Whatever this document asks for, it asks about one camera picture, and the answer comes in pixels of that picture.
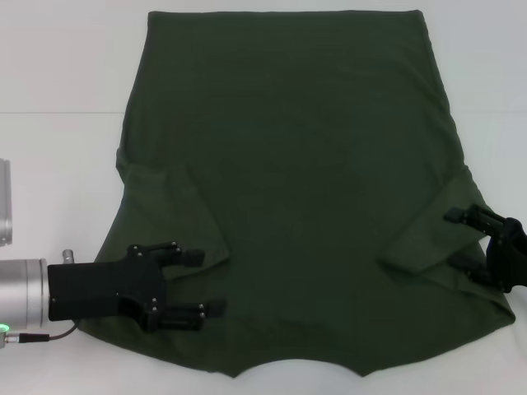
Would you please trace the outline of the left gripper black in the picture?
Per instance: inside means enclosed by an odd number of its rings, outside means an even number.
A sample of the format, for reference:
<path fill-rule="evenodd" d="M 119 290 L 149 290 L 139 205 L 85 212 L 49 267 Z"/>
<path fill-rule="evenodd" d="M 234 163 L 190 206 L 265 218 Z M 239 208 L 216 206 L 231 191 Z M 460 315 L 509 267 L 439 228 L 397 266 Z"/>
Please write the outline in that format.
<path fill-rule="evenodd" d="M 162 267 L 201 267 L 205 252 L 183 249 L 175 241 L 132 245 L 113 262 L 48 266 L 49 319 L 129 317 L 145 332 L 199 331 L 210 318 L 225 315 L 225 300 L 178 303 L 165 307 Z"/>

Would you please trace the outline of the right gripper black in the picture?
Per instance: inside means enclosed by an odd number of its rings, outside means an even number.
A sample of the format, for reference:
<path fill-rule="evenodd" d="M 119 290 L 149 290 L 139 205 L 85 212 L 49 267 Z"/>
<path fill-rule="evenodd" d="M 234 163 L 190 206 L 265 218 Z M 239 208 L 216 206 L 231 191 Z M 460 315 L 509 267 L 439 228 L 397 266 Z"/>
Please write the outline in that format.
<path fill-rule="evenodd" d="M 472 282 L 492 282 L 504 293 L 515 286 L 527 287 L 527 234 L 521 223 L 504 218 L 493 211 L 473 204 L 467 209 L 452 207 L 444 220 L 466 225 L 487 236 L 487 269 L 470 257 L 451 257 L 450 265 L 465 274 Z"/>

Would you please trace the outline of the dark green t-shirt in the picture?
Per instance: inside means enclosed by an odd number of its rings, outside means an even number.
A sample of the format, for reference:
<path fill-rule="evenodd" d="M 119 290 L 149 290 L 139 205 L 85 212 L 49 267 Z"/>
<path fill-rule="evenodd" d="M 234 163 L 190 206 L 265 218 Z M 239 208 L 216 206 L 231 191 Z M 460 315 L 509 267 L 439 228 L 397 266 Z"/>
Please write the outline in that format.
<path fill-rule="evenodd" d="M 303 359 L 359 375 L 511 325 L 444 220 L 482 204 L 421 12 L 151 12 L 116 153 L 124 195 L 98 259 L 178 242 L 168 300 L 225 300 L 201 331 L 87 319 L 102 341 L 235 377 Z"/>

